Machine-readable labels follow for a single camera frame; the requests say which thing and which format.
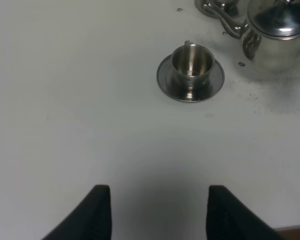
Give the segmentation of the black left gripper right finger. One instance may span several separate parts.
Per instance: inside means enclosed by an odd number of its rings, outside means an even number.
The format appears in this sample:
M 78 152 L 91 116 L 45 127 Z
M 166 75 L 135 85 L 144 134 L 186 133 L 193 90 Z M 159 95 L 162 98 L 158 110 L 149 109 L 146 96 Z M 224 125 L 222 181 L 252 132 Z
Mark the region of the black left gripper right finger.
M 223 185 L 208 189 L 206 213 L 208 240 L 282 240 Z

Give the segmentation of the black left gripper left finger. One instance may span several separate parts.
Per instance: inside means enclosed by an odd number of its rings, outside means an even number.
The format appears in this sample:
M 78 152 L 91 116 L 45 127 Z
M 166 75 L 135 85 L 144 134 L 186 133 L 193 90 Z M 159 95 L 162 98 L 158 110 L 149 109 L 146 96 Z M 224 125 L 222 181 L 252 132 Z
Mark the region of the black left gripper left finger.
M 112 238 L 111 191 L 95 185 L 79 205 L 45 240 L 110 240 Z

